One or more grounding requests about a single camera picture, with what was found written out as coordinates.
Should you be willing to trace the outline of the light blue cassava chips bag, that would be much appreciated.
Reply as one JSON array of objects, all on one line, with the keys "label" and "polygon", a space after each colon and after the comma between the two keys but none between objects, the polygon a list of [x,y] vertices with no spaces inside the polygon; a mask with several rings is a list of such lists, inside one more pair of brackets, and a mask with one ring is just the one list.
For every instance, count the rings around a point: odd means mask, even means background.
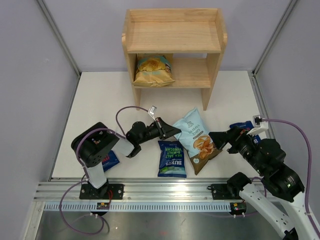
[{"label": "light blue cassava chips bag", "polygon": [[209,136],[210,131],[196,107],[175,122],[173,127],[180,130],[174,137],[187,151],[195,175],[200,173],[208,161],[222,152]]}]

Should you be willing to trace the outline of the yellow kettle chips bag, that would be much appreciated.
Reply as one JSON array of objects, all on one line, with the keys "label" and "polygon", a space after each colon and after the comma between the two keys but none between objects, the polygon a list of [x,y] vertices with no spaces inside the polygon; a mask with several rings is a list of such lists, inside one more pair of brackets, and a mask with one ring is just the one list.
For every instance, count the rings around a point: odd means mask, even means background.
[{"label": "yellow kettle chips bag", "polygon": [[175,82],[172,75],[172,53],[139,53],[135,67],[134,86],[165,87]]}]

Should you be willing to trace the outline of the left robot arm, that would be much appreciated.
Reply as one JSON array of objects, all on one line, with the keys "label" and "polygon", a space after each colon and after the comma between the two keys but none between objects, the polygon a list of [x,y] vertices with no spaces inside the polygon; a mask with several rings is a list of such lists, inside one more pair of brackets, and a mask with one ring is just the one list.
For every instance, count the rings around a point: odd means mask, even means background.
[{"label": "left robot arm", "polygon": [[159,138],[166,140],[181,130],[157,117],[149,126],[142,121],[133,123],[125,136],[98,122],[77,136],[71,143],[77,160],[81,164],[87,183],[81,185],[81,200],[121,200],[124,186],[112,184],[105,176],[103,159],[111,152],[119,152],[127,158],[135,157],[141,151],[141,144]]}]

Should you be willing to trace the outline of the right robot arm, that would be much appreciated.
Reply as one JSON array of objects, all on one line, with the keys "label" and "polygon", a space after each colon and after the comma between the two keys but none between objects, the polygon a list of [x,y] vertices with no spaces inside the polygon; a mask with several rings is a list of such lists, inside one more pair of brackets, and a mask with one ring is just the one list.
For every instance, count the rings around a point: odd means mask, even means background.
[{"label": "right robot arm", "polygon": [[230,144],[228,153],[240,154],[256,170],[261,183],[278,198],[285,212],[272,204],[242,172],[227,180],[228,195],[253,206],[283,240],[318,240],[319,225],[307,212],[307,190],[300,177],[284,163],[286,153],[275,139],[254,142],[257,131],[257,128],[246,130],[235,126],[227,131],[210,132],[209,136],[219,150]]}]

